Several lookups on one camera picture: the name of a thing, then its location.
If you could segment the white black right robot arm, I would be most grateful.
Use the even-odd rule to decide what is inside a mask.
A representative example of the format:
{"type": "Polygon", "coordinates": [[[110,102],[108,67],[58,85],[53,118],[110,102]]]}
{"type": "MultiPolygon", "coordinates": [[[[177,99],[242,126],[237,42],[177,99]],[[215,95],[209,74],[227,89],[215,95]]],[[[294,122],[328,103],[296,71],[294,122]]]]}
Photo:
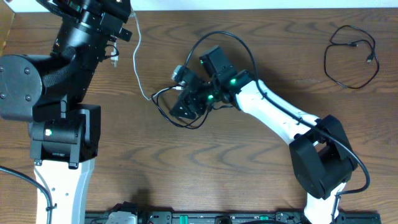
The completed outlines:
{"type": "Polygon", "coordinates": [[[195,119],[223,102],[255,117],[289,146],[294,175],[307,192],[305,218],[310,223],[336,221],[344,187],[359,166],[340,121],[296,108],[248,70],[211,69],[210,78],[205,82],[193,70],[177,66],[172,80],[183,91],[170,114],[195,119]]]}

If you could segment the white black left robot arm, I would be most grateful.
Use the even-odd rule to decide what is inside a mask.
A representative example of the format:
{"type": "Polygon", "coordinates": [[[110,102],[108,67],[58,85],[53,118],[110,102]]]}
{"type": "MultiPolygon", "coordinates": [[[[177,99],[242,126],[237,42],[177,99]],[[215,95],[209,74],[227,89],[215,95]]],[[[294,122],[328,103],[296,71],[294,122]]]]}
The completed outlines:
{"type": "Polygon", "coordinates": [[[1,57],[1,118],[28,124],[37,223],[83,223],[101,134],[101,108],[85,104],[98,64],[124,28],[129,1],[42,1],[62,20],[48,55],[1,57]]]}

